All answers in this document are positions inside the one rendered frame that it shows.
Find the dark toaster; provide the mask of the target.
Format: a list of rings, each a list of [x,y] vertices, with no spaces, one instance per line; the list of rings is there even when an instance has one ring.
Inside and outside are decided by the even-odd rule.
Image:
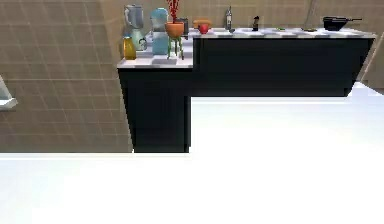
[[[176,22],[181,22],[184,25],[184,31],[183,31],[182,37],[188,40],[188,33],[189,33],[188,18],[176,18]]]

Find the orange pot red plant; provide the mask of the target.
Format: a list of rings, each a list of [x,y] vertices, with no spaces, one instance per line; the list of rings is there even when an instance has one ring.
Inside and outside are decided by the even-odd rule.
[[[167,58],[170,58],[171,49],[174,49],[176,56],[184,59],[183,45],[181,37],[184,33],[184,23],[177,20],[179,0],[166,0],[171,21],[165,23],[165,30],[168,35]]]

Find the yellow bottle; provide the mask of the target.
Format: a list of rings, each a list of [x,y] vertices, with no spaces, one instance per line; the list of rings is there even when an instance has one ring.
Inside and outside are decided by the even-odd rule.
[[[136,49],[131,37],[123,38],[123,54],[126,60],[136,59]]]

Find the black kitchen counter checkered top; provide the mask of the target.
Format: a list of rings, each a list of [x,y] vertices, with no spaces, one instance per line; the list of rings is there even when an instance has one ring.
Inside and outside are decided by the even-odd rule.
[[[194,97],[345,97],[376,36],[343,28],[191,33],[191,54],[117,65],[133,149],[186,153]]]

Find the black frying pan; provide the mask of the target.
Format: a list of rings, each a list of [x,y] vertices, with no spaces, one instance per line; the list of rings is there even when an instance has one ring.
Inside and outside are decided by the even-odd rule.
[[[346,18],[337,16],[325,16],[323,19],[323,27],[328,31],[339,31],[350,21],[361,21],[361,18]]]

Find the light blue jug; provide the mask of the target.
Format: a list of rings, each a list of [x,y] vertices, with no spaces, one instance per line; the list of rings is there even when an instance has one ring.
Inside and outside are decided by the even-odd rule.
[[[150,14],[152,24],[152,53],[166,55],[168,51],[168,34],[165,24],[168,21],[168,11],[165,8],[156,8]]]

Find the pale green blender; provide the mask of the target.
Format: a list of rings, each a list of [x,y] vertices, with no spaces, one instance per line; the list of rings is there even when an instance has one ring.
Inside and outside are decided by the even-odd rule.
[[[125,21],[128,27],[129,36],[132,38],[133,44],[137,51],[144,51],[147,49],[147,41],[145,35],[142,33],[144,27],[144,15],[141,5],[126,5],[124,7]]]

